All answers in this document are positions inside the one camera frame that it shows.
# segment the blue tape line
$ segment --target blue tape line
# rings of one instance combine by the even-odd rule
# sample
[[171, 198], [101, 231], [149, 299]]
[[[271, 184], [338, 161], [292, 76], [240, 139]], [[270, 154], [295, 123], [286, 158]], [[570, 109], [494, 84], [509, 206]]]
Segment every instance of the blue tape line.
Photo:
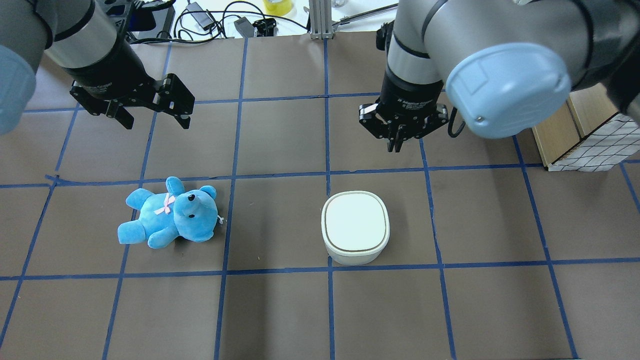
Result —
[[525, 185], [527, 187], [527, 193], [529, 194], [529, 201], [531, 202], [531, 208], [533, 210], [533, 215], [536, 219], [536, 225], [538, 227], [538, 234], [540, 235], [540, 242], [542, 243], [543, 250], [545, 252], [545, 258], [547, 259], [547, 266], [549, 269], [549, 274], [551, 276], [551, 283], [554, 287], [554, 292], [556, 293], [556, 300], [558, 303], [558, 308], [560, 310], [560, 316], [562, 318], [562, 322], [564, 325], [564, 331], [566, 333], [567, 342], [569, 343], [569, 349], [571, 350], [571, 355], [574, 359], [578, 358], [578, 353], [575, 349], [575, 343], [573, 342], [573, 335], [571, 334], [571, 328], [569, 327], [569, 320], [566, 316], [566, 311], [564, 309], [564, 303], [562, 300], [562, 295], [560, 294], [560, 287], [558, 286], [558, 281], [556, 278], [556, 271], [554, 270], [554, 265], [551, 260], [551, 254], [547, 247], [547, 239], [545, 237], [545, 232], [542, 229], [542, 222], [540, 221], [540, 214], [538, 213], [538, 206], [536, 205], [536, 199], [533, 196], [533, 190], [531, 188], [531, 183], [529, 182], [529, 175], [527, 174], [527, 167], [525, 166], [524, 159], [522, 157], [522, 151], [520, 151], [520, 144], [518, 143], [518, 138], [514, 135], [511, 137], [513, 139], [513, 145], [516, 148], [516, 153], [518, 154], [518, 161], [520, 162], [522, 168], [522, 177], [524, 178]]
[[75, 111], [76, 108], [60, 108], [60, 109], [37, 109], [37, 110], [24, 110], [25, 114], [33, 113], [59, 113], [61, 111]]
[[117, 279], [119, 276], [119, 274], [25, 275], [24, 280]]
[[257, 102], [257, 101], [282, 101], [282, 100], [305, 100], [305, 99], [322, 99], [332, 97], [358, 97], [358, 96], [379, 96], [379, 92], [357, 92], [350, 94], [329, 94], [325, 87], [325, 93], [322, 95], [299, 95], [299, 96], [278, 96], [278, 97], [249, 97], [246, 99], [219, 99], [219, 100], [198, 100], [195, 104], [226, 104], [229, 102]]
[[124, 180], [124, 181], [69, 181], [60, 180], [60, 183], [56, 186], [69, 187], [69, 186], [116, 186], [116, 185], [132, 185], [139, 184], [140, 180]]
[[258, 102], [258, 101], [283, 101], [283, 100], [307, 100], [323, 98], [323, 95], [300, 95], [300, 96], [279, 96], [279, 97], [252, 97], [249, 99], [242, 99], [243, 102]]
[[[131, 215], [131, 220], [135, 219], [135, 211], [134, 214]], [[107, 326], [107, 336], [104, 340], [104, 348], [102, 349], [102, 360], [107, 359], [107, 355], [109, 354], [109, 346], [111, 345], [111, 334], [113, 334], [113, 324], [116, 320], [116, 312], [118, 311], [118, 303], [120, 301], [120, 290], [122, 290], [122, 274], [124, 274], [124, 269], [127, 265], [127, 256], [129, 255], [129, 245], [125, 245], [124, 254], [122, 255], [122, 262], [120, 263], [120, 273], [118, 274], [118, 284], [116, 285], [116, 293], [113, 297], [113, 305], [111, 307], [111, 316], [109, 317], [109, 325]]]
[[427, 198], [429, 199], [429, 212], [431, 213], [431, 228], [433, 230], [433, 243], [436, 249], [436, 258], [438, 260], [438, 267], [440, 271], [440, 291], [442, 292], [442, 305], [444, 307], [444, 318], [447, 324], [447, 337], [449, 339], [449, 351], [451, 352], [451, 358], [457, 360], [456, 345], [453, 337], [453, 325], [451, 323], [451, 311], [449, 309], [449, 295], [447, 294], [447, 281], [444, 274], [444, 264], [442, 262], [442, 253], [440, 252], [440, 246], [438, 244], [438, 232], [436, 230], [435, 212], [433, 204], [433, 193], [431, 191], [431, 177], [429, 175], [429, 164], [427, 162], [427, 155], [424, 150], [424, 142], [420, 139], [420, 155], [422, 156], [422, 165], [424, 166], [424, 180], [427, 187]]
[[351, 94], [327, 94], [328, 97], [380, 96], [379, 92], [355, 92]]
[[125, 279], [143, 279], [153, 277], [194, 277], [194, 276], [220, 276], [222, 270], [206, 271], [182, 271], [182, 272], [138, 272], [123, 274]]
[[333, 259], [327, 257], [327, 278], [329, 294], [329, 358], [335, 360], [335, 322], [333, 316]]
[[[247, 38], [244, 39], [244, 49], [242, 55], [242, 71], [240, 73], [240, 91], [238, 94], [238, 99], [243, 99], [244, 94], [244, 73], [246, 71], [246, 55], [248, 49], [249, 40]], [[238, 102], [238, 114], [236, 120], [236, 143], [234, 146], [234, 164], [232, 169], [232, 176], [234, 178], [231, 179], [231, 190], [229, 192], [229, 208], [227, 211], [227, 233], [225, 234], [225, 253], [223, 256], [222, 262], [222, 278], [220, 281], [220, 299], [218, 301], [218, 323], [216, 324], [216, 340], [214, 343], [214, 360], [218, 360], [220, 358], [220, 339], [222, 337], [222, 317], [224, 314], [224, 306], [225, 306], [225, 289], [227, 288], [227, 268], [229, 263], [229, 247], [231, 240], [231, 225], [233, 221], [233, 212], [234, 212], [234, 198], [236, 196], [236, 179], [235, 176], [237, 174], [237, 165], [238, 165], [238, 148], [240, 145], [240, 128], [242, 121], [242, 101]]]
[[14, 189], [14, 188], [48, 188], [49, 184], [0, 184], [0, 189]]
[[327, 52], [326, 39], [323, 39], [323, 61], [324, 61], [324, 163], [326, 165], [326, 196], [331, 195], [331, 156], [329, 153], [330, 132], [329, 132], [329, 56]]
[[[640, 263], [640, 258], [594, 258], [594, 259], [564, 259], [552, 260], [554, 265], [581, 265], [581, 264], [616, 264], [616, 263]], [[438, 269], [442, 266], [444, 269], [453, 268], [500, 268], [500, 267], [519, 267], [519, 266], [546, 266], [546, 260], [537, 261], [502, 261], [487, 263], [443, 263], [439, 264], [405, 264], [405, 265], [362, 265], [362, 266], [334, 266], [333, 272], [350, 272], [350, 271], [386, 271], [386, 270], [425, 270]], [[227, 270], [228, 276], [238, 275], [260, 275], [260, 274], [297, 274], [297, 273], [316, 273], [327, 272], [328, 267], [308, 267], [308, 268], [267, 268], [267, 269], [249, 269], [249, 270]], [[190, 276], [219, 276], [224, 273], [223, 270], [204, 270], [189, 272], [142, 272], [142, 273], [124, 273], [122, 277], [128, 278], [151, 278], [151, 277], [190, 277]], [[117, 279], [120, 274], [61, 274], [61, 275], [25, 275], [24, 281], [31, 280], [64, 280], [64, 279]], [[0, 276], [0, 281], [16, 281], [19, 275]]]
[[438, 264], [405, 264], [405, 265], [360, 265], [360, 266], [335, 266], [332, 271], [381, 271], [381, 270], [424, 270], [438, 269]]
[[288, 172], [281, 174], [258, 174], [258, 175], [236, 175], [236, 179], [270, 179], [272, 177], [308, 177], [308, 176], [324, 176], [326, 172]]
[[65, 151], [67, 150], [67, 144], [69, 143], [69, 138], [71, 137], [71, 130], [74, 128], [74, 124], [76, 123], [76, 118], [78, 116], [78, 111], [80, 109], [80, 103], [76, 103], [76, 108], [74, 110], [73, 116], [71, 116], [71, 122], [69, 123], [69, 127], [67, 129], [67, 134], [65, 135], [65, 141], [62, 143], [62, 149], [60, 150], [60, 156], [58, 156], [58, 162], [56, 163], [56, 172], [60, 171], [60, 166], [62, 165], [62, 157], [65, 155]]
[[461, 269], [461, 268], [502, 268], [502, 267], [514, 267], [514, 266], [542, 266], [547, 265], [544, 260], [539, 261], [500, 261], [495, 263], [451, 263], [443, 264], [446, 269]]
[[38, 223], [36, 225], [35, 230], [33, 231], [33, 236], [31, 237], [31, 243], [29, 244], [29, 250], [27, 251], [27, 256], [24, 259], [24, 263], [22, 264], [22, 272], [20, 273], [20, 278], [18, 279], [18, 283], [16, 284], [15, 291], [13, 292], [13, 298], [11, 300], [11, 304], [9, 305], [9, 311], [7, 311], [6, 318], [4, 319], [2, 332], [0, 332], [0, 348], [2, 348], [4, 337], [6, 336], [6, 330], [7, 328], [9, 328], [9, 322], [11, 321], [13, 309], [15, 308], [15, 303], [18, 300], [18, 294], [20, 293], [20, 289], [22, 288], [22, 282], [24, 281], [24, 276], [27, 274], [29, 261], [31, 260], [31, 255], [36, 245], [36, 239], [38, 238], [38, 234], [40, 233], [40, 227], [42, 226], [42, 221], [44, 219], [45, 214], [47, 213], [47, 208], [49, 207], [49, 203], [51, 202], [51, 197], [53, 196], [53, 190], [55, 188], [56, 188], [56, 182], [54, 181], [53, 184], [51, 184], [51, 186], [49, 187], [49, 194], [47, 195], [47, 200], [44, 202], [44, 206], [42, 207], [42, 212], [40, 213], [40, 218], [38, 218]]
[[493, 165], [459, 165], [446, 167], [429, 167], [429, 171], [442, 170], [480, 170], [487, 168], [520, 168], [520, 164], [493, 164]]
[[[195, 176], [195, 177], [181, 177], [181, 181], [211, 181], [211, 180], [231, 180], [232, 176]], [[164, 183], [166, 178], [164, 179], [144, 179], [143, 183]]]
[[391, 172], [422, 172], [421, 167], [415, 168], [381, 168], [381, 169], [369, 169], [369, 170], [334, 170], [331, 171], [331, 175], [351, 175], [351, 174], [387, 174]]
[[[169, 67], [169, 58], [171, 56], [171, 48], [172, 45], [169, 43], [166, 51], [166, 57], [164, 58], [164, 67], [163, 74], [166, 74], [167, 68]], [[154, 137], [154, 129], [156, 127], [156, 118], [158, 113], [154, 112], [154, 116], [151, 119], [151, 126], [149, 129], [149, 135], [147, 137], [147, 146], [145, 147], [145, 155], [142, 161], [142, 166], [140, 167], [140, 178], [138, 179], [138, 188], [142, 187], [143, 180], [145, 177], [145, 172], [147, 171], [147, 160], [149, 157], [149, 151], [151, 149], [151, 141]], [[131, 212], [131, 221], [136, 219], [137, 210], [133, 210]], [[109, 346], [111, 345], [111, 334], [113, 333], [113, 324], [115, 323], [116, 314], [118, 311], [118, 303], [120, 301], [120, 290], [122, 290], [122, 282], [124, 280], [124, 273], [127, 266], [127, 258], [129, 256], [129, 245], [125, 245], [124, 252], [122, 254], [122, 262], [120, 263], [120, 273], [118, 274], [118, 284], [116, 286], [116, 293], [113, 297], [113, 307], [111, 308], [111, 316], [109, 317], [109, 325], [107, 327], [107, 335], [104, 340], [104, 348], [102, 349], [102, 360], [106, 360], [109, 355]]]
[[[326, 163], [326, 196], [331, 195], [331, 156], [329, 124], [329, 54], [327, 39], [323, 39], [324, 61], [324, 156]], [[333, 259], [327, 257], [327, 288], [329, 296], [329, 358], [335, 360], [335, 326], [333, 322]]]
[[226, 274], [231, 275], [260, 275], [260, 274], [297, 274], [301, 272], [326, 272], [325, 267], [311, 268], [270, 268], [270, 269], [249, 269], [249, 270], [227, 270]]
[[551, 262], [554, 265], [640, 263], [640, 258], [570, 259]]
[[149, 152], [151, 151], [151, 141], [154, 139], [154, 130], [156, 129], [156, 120], [158, 113], [154, 112], [154, 116], [151, 118], [151, 127], [149, 128], [149, 136], [147, 138], [147, 147], [145, 148], [145, 157], [142, 159], [142, 167], [140, 168], [140, 180], [138, 184], [142, 187], [145, 172], [147, 172], [147, 162], [149, 161]]
[[627, 168], [625, 167], [625, 164], [622, 164], [622, 163], [620, 164], [620, 170], [622, 171], [622, 175], [625, 177], [625, 181], [627, 182], [627, 186], [629, 187], [629, 192], [631, 193], [631, 197], [636, 203], [636, 209], [640, 213], [640, 201], [638, 201], [636, 189], [634, 189], [634, 185], [631, 182], [631, 178], [629, 177], [629, 174], [627, 173]]

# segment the black wire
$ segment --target black wire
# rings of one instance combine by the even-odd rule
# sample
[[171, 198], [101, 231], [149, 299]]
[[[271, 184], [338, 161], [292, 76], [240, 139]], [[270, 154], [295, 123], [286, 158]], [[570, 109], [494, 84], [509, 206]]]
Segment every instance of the black wire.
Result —
[[207, 38], [204, 40], [182, 40], [179, 38], [141, 38], [139, 40], [136, 40], [134, 42], [131, 42], [131, 45], [134, 44], [159, 44], [161, 42], [179, 42], [181, 44], [204, 44], [206, 42], [210, 42], [212, 40], [215, 40], [216, 37], [211, 37], [211, 38]]
[[167, 30], [158, 31], [158, 33], [156, 34], [156, 37], [159, 38], [162, 35], [162, 33], [166, 33], [168, 37], [171, 37], [171, 33]]
[[462, 124], [460, 124], [460, 127], [458, 128], [458, 130], [454, 133], [453, 132], [453, 122], [454, 122], [454, 120], [456, 120], [456, 114], [458, 114], [458, 108], [453, 108], [453, 110], [451, 110], [451, 116], [449, 117], [449, 126], [447, 127], [447, 133], [452, 138], [457, 138], [458, 135], [460, 135], [462, 130], [465, 128], [465, 125], [467, 124], [463, 120], [463, 122], [462, 122]]
[[[209, 10], [200, 11], [200, 10], [198, 10], [198, 11], [195, 11], [195, 12], [186, 12], [184, 15], [187, 15], [187, 14], [190, 14], [190, 13], [206, 13], [206, 12], [209, 12], [209, 13], [222, 13], [222, 12], [219, 12], [219, 11], [209, 11]], [[263, 15], [261, 13], [247, 12], [247, 11], [233, 11], [233, 12], [228, 12], [228, 13], [249, 13], [249, 14], [253, 14], [253, 15], [260, 15], [260, 16]], [[295, 25], [298, 25], [299, 27], [303, 28], [305, 31], [308, 31], [306, 26], [304, 26], [303, 24], [300, 24], [299, 22], [297, 22], [295, 20], [289, 19], [288, 17], [276, 16], [276, 15], [269, 15], [269, 17], [275, 17], [277, 19], [282, 19], [282, 20], [286, 20], [286, 21], [292, 22]]]
[[[236, 1], [233, 3], [246, 3], [246, 1]], [[209, 30], [208, 33], [199, 33], [197, 31], [193, 31], [190, 29], [186, 29], [183, 25], [182, 25], [182, 17], [187, 15], [187, 14], [192, 14], [192, 13], [208, 13], [209, 16], [212, 17], [212, 20], [214, 22], [214, 26]], [[222, 13], [223, 17], [221, 19], [221, 21], [217, 21], [214, 17], [213, 17], [213, 13]], [[199, 11], [187, 11], [184, 10], [178, 17], [177, 19], [175, 19], [175, 24], [173, 25], [173, 38], [142, 38], [142, 39], [136, 39], [135, 41], [131, 42], [130, 44], [158, 44], [158, 43], [163, 43], [163, 42], [178, 42], [181, 44], [204, 44], [207, 42], [210, 42], [220, 36], [222, 36], [223, 38], [227, 38], [227, 34], [225, 33], [225, 26], [224, 26], [224, 20], [228, 17], [237, 17], [238, 19], [241, 19], [241, 17], [239, 15], [236, 15], [237, 13], [248, 13], [248, 14], [252, 14], [252, 15], [261, 15], [263, 16], [263, 18], [265, 17], [264, 13], [262, 11], [260, 11], [260, 13], [257, 12], [247, 12], [247, 11], [210, 11], [210, 10], [199, 10]], [[303, 28], [305, 31], [308, 31], [307, 27], [300, 24], [299, 22], [296, 22], [295, 20], [292, 19], [288, 19], [286, 17], [281, 17], [281, 16], [276, 16], [276, 15], [270, 15], [271, 17], [275, 17], [277, 19], [282, 19], [282, 20], [286, 20], [289, 22], [294, 23], [295, 25], [298, 25], [299, 27]], [[181, 28], [180, 31], [177, 32], [177, 26], [178, 24], [180, 24]], [[218, 30], [218, 33], [213, 35], [213, 31], [214, 29]], [[191, 40], [184, 40], [182, 39], [179, 34], [181, 34], [181, 31], [184, 31], [185, 33], [189, 34], [189, 37], [191, 38]], [[209, 35], [211, 36], [210, 38], [206, 38], [203, 40], [193, 40], [193, 37], [191, 36], [191, 34], [196, 34], [196, 35], [200, 35], [200, 36], [206, 36]]]
[[[165, 1], [165, 2], [163, 2], [163, 3], [162, 3], [162, 4], [160, 4], [160, 5], [155, 5], [155, 6], [153, 6], [153, 7], [148, 7], [148, 8], [146, 8], [146, 9], [147, 9], [147, 10], [150, 10], [150, 11], [152, 11], [152, 12], [156, 12], [156, 11], [159, 11], [159, 10], [168, 9], [168, 8], [172, 7], [172, 6], [173, 6], [173, 4], [175, 4], [175, 1], [176, 1], [176, 0], [169, 0], [169, 1]], [[158, 1], [151, 1], [151, 2], [148, 2], [148, 3], [144, 3], [144, 4], [152, 4], [152, 3], [156, 3], [156, 2], [158, 2]]]
[[185, 33], [187, 33], [187, 35], [189, 35], [189, 39], [190, 39], [191, 41], [193, 41], [193, 37], [191, 36], [191, 34], [189, 34], [189, 30], [186, 30], [186, 29], [180, 29], [180, 30], [178, 30], [178, 38], [179, 38], [179, 39], [182, 39], [182, 36], [180, 36], [180, 32], [181, 32], [181, 31], [184, 31]]
[[223, 18], [224, 18], [224, 17], [225, 17], [225, 15], [227, 14], [227, 10], [229, 10], [229, 8], [231, 7], [231, 5], [233, 5], [233, 4], [247, 4], [247, 5], [251, 5], [251, 6], [253, 6], [254, 8], [258, 9], [258, 11], [259, 11], [259, 12], [260, 12], [260, 14], [262, 15], [262, 18], [263, 18], [263, 19], [266, 19], [266, 18], [267, 18], [266, 16], [264, 16], [264, 13], [262, 12], [262, 9], [260, 9], [260, 8], [259, 8], [258, 6], [256, 6], [255, 4], [252, 4], [252, 3], [248, 2], [248, 1], [244, 1], [244, 0], [236, 0], [236, 1], [232, 1], [232, 2], [230, 2], [230, 3], [225, 7], [225, 9], [222, 11], [222, 17], [223, 17]]

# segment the electrical cord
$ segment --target electrical cord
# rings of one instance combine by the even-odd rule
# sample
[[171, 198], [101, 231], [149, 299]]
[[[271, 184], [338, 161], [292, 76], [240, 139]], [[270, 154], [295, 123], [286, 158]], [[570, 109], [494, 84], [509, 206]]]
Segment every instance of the electrical cord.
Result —
[[[246, 1], [242, 1], [242, 0], [238, 0], [238, 1], [233, 1], [231, 2], [229, 5], [227, 5], [227, 7], [225, 8], [225, 10], [223, 11], [210, 11], [210, 10], [199, 10], [199, 11], [187, 11], [184, 10], [176, 19], [175, 19], [175, 24], [173, 25], [173, 36], [170, 38], [141, 38], [141, 39], [136, 39], [133, 42], [131, 42], [131, 44], [158, 44], [158, 43], [163, 43], [163, 42], [177, 42], [177, 43], [181, 43], [181, 44], [204, 44], [207, 42], [210, 42], [216, 38], [222, 37], [222, 38], [227, 38], [227, 35], [225, 33], [225, 25], [224, 25], [224, 20], [229, 18], [229, 17], [237, 17], [238, 19], [241, 19], [241, 17], [239, 15], [236, 15], [238, 13], [246, 13], [246, 14], [252, 14], [252, 15], [260, 15], [263, 18], [266, 18], [265, 14], [260, 11], [260, 12], [250, 12], [250, 11], [229, 11], [228, 8], [230, 5], [234, 4], [234, 3], [247, 3]], [[211, 16], [213, 22], [214, 22], [214, 26], [209, 30], [208, 33], [199, 33], [197, 31], [191, 30], [191, 29], [187, 29], [184, 27], [184, 25], [182, 24], [182, 18], [185, 15], [189, 15], [192, 13], [207, 13], [209, 14], [209, 16]], [[217, 21], [213, 14], [214, 13], [222, 13], [223, 17], [220, 21]], [[301, 28], [303, 28], [305, 31], [308, 32], [308, 29], [306, 26], [300, 24], [299, 22], [296, 22], [295, 20], [292, 19], [288, 19], [286, 17], [281, 17], [281, 16], [276, 16], [276, 15], [269, 15], [270, 17], [274, 17], [277, 19], [282, 19], [282, 20], [286, 20], [289, 21]], [[188, 34], [189, 35], [189, 40], [183, 39], [182, 38], [182, 34]], [[203, 39], [203, 40], [193, 40], [193, 35], [200, 35], [200, 36], [207, 36], [209, 35], [209, 38]]]
[[456, 115], [458, 114], [458, 108], [453, 108], [453, 110], [451, 110], [451, 116], [449, 117], [449, 126], [447, 126], [447, 133], [449, 134], [449, 136], [451, 136], [452, 138], [457, 138], [458, 135], [460, 135], [460, 133], [462, 132], [462, 130], [465, 128], [465, 125], [467, 124], [464, 120], [462, 121], [462, 124], [460, 124], [460, 127], [458, 127], [458, 130], [454, 133], [453, 132], [453, 122], [456, 120]]
[[172, 7], [173, 4], [175, 4], [175, 2], [176, 2], [176, 0], [169, 0], [169, 1], [154, 0], [154, 1], [149, 1], [149, 2], [139, 1], [141, 8], [145, 7], [146, 5], [149, 5], [149, 4], [161, 3], [159, 5], [149, 6], [148, 8], [146, 8], [147, 10], [150, 10], [152, 12], [168, 9], [168, 8]]

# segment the plastic food container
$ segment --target plastic food container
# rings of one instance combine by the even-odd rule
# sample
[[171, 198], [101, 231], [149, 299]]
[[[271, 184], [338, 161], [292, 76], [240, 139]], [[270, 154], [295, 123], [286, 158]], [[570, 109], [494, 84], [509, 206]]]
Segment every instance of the plastic food container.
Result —
[[370, 192], [337, 193], [324, 204], [322, 235], [327, 252], [338, 263], [370, 263], [389, 241], [387, 208]]

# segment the teddy bear ear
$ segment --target teddy bear ear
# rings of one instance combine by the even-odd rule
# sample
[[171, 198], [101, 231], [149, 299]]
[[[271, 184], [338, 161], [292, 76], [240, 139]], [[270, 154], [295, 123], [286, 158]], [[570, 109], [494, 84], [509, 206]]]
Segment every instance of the teddy bear ear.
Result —
[[205, 192], [205, 193], [208, 193], [211, 196], [212, 199], [216, 200], [217, 192], [216, 192], [216, 189], [213, 186], [205, 185], [205, 186], [201, 187], [200, 190]]

